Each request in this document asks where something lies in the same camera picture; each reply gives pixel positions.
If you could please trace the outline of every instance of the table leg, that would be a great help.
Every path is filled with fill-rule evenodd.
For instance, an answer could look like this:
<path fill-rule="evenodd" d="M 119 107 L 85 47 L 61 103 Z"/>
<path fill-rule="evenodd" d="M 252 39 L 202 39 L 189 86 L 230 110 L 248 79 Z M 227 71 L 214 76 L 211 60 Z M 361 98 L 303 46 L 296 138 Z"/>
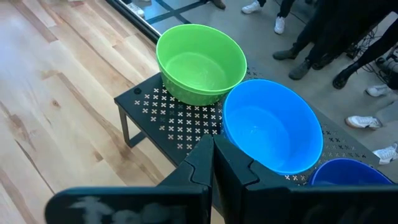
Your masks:
<path fill-rule="evenodd" d="M 145 138 L 144 133 L 142 133 L 142 131 L 140 131 L 138 134 L 136 134 L 134 137 L 132 137 L 130 139 L 129 128 L 127 126 L 127 115 L 123 111 L 123 109 L 120 107 L 119 107 L 119 115 L 120 115 L 120 122 L 122 124 L 124 142 L 129 147 L 136 146 L 138 143 L 140 143 Z"/>

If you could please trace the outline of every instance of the wooden floor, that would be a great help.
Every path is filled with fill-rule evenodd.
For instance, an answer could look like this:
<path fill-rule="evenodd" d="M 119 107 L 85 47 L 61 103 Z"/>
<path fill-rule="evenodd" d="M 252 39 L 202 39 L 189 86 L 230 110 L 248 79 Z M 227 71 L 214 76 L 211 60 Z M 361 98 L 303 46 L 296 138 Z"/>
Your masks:
<path fill-rule="evenodd" d="M 113 98 L 158 68 L 104 0 L 0 0 L 0 43 L 0 223 L 45 223 L 69 187 L 155 185 L 175 169 L 147 139 L 123 141 Z"/>

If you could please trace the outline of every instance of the blue bowl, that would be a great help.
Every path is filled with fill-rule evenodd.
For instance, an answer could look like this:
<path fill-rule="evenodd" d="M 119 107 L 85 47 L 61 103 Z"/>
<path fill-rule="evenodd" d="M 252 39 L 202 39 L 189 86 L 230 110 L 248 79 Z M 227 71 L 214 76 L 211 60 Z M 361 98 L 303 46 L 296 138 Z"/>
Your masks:
<path fill-rule="evenodd" d="M 280 175 L 311 168 L 323 138 L 317 117 L 292 90 L 268 80 L 249 80 L 231 90 L 223 106 L 225 136 Z"/>
<path fill-rule="evenodd" d="M 308 181 L 310 185 L 393 184 L 372 167 L 354 159 L 332 159 L 317 168 Z"/>

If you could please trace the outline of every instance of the green bowl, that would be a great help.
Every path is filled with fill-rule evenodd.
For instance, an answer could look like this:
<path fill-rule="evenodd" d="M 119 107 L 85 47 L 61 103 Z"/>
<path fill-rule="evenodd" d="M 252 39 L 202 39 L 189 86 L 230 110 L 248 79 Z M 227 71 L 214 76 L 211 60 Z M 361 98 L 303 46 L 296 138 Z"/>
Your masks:
<path fill-rule="evenodd" d="M 246 58 L 239 45 L 226 34 L 203 25 L 185 24 L 167 30 L 157 43 L 156 56 L 164 81 L 167 77 L 177 88 L 191 93 L 188 96 L 220 99 L 246 74 Z M 197 98 L 184 98 L 184 103 L 198 104 Z"/>
<path fill-rule="evenodd" d="M 163 84 L 166 87 L 169 93 L 176 97 L 176 99 L 180 100 L 183 103 L 193 106 L 206 106 L 212 103 L 216 103 L 224 94 L 216 94 L 216 95 L 207 95 L 204 93 L 195 93 L 194 91 L 187 90 L 179 84 L 175 83 L 173 80 L 169 79 L 165 76 L 165 74 L 161 73 Z"/>

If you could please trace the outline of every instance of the perforated metal tabletop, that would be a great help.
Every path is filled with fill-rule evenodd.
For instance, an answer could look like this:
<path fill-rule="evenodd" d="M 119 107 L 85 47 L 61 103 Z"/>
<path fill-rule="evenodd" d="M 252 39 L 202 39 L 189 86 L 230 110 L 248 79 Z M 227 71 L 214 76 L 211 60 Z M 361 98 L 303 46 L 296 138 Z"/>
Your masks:
<path fill-rule="evenodd" d="M 245 80 L 255 78 L 267 77 L 250 63 Z M 190 106 L 179 102 L 165 89 L 160 74 L 154 75 L 114 100 L 119 106 L 126 143 L 133 147 L 146 136 L 176 166 L 184 160 L 204 134 L 220 134 L 223 102 L 209 106 Z M 356 159 L 377 167 L 379 159 L 371 151 L 316 108 L 312 109 L 322 127 L 322 156 L 311 169 L 297 175 L 286 175 L 286 179 L 298 185 L 305 185 L 314 169 L 337 157 Z M 142 131 L 132 139 L 128 136 L 126 116 Z"/>

